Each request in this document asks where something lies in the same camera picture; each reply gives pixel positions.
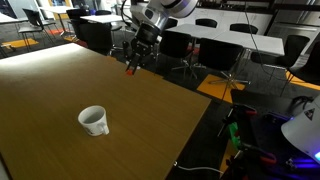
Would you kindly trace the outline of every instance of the floor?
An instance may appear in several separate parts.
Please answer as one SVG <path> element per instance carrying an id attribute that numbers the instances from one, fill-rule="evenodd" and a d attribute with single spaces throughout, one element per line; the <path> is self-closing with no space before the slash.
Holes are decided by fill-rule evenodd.
<path id="1" fill-rule="evenodd" d="M 130 41 L 132 38 L 133 34 L 127 33 L 126 40 Z M 17 35 L 14 25 L 10 24 L 1 26 L 0 42 L 13 41 L 18 39 L 21 39 L 21 36 Z M 53 39 L 55 42 L 54 45 L 50 44 L 48 40 L 43 41 L 40 35 L 36 35 L 35 40 L 39 41 L 40 43 L 37 45 L 33 45 L 31 47 L 32 51 L 70 43 L 69 41 L 61 38 L 59 35 L 55 35 L 55 38 Z M 116 45 L 121 46 L 123 41 L 122 32 L 115 32 L 115 40 Z M 27 50 L 24 47 L 17 48 L 14 52 L 9 49 L 5 49 L 5 51 L 7 52 L 9 57 L 27 53 Z M 114 52 L 113 56 L 121 62 L 126 61 L 122 51 Z M 171 67 L 179 65 L 178 60 L 174 60 L 171 58 L 166 59 L 165 57 L 160 56 L 160 59 L 157 63 L 157 68 L 155 65 L 155 60 L 151 56 L 146 57 L 143 61 L 146 63 L 146 66 L 144 67 L 145 69 L 148 69 L 152 72 L 155 72 L 155 69 L 157 69 L 156 72 L 162 75 L 165 80 L 212 99 L 210 106 L 207 108 L 189 142 L 181 152 L 179 158 L 177 159 L 177 162 L 180 166 L 188 168 L 208 166 L 219 169 L 229 135 L 227 132 L 225 132 L 221 138 L 217 138 L 217 134 L 223 125 L 221 120 L 229 112 L 231 104 L 226 102 L 220 103 L 219 99 L 208 96 L 196 90 L 208 74 L 218 75 L 218 73 L 211 69 L 196 69 L 196 74 L 198 75 L 197 79 L 190 78 L 190 74 L 187 74 L 188 76 L 186 78 L 183 78 L 182 71 L 171 71 Z M 304 61 L 305 59 L 301 58 L 300 63 L 303 63 Z M 246 85 L 244 89 L 245 91 L 259 92 L 266 95 L 278 96 L 280 95 L 281 89 L 285 83 L 285 72 L 283 70 L 276 70 L 274 77 L 269 80 L 270 76 L 268 74 L 270 73 L 271 69 L 268 69 L 266 67 L 262 68 L 262 66 L 260 66 L 259 64 L 254 64 L 249 60 L 247 61 L 246 66 L 241 68 L 241 73 L 237 78 L 251 81 L 250 85 Z M 315 97 L 318 94 L 318 90 L 289 84 L 285 89 L 283 96 L 291 98 L 299 95 Z M 174 167 L 169 173 L 167 179 L 214 180 L 219 179 L 219 173 L 209 170 L 185 171 Z"/>

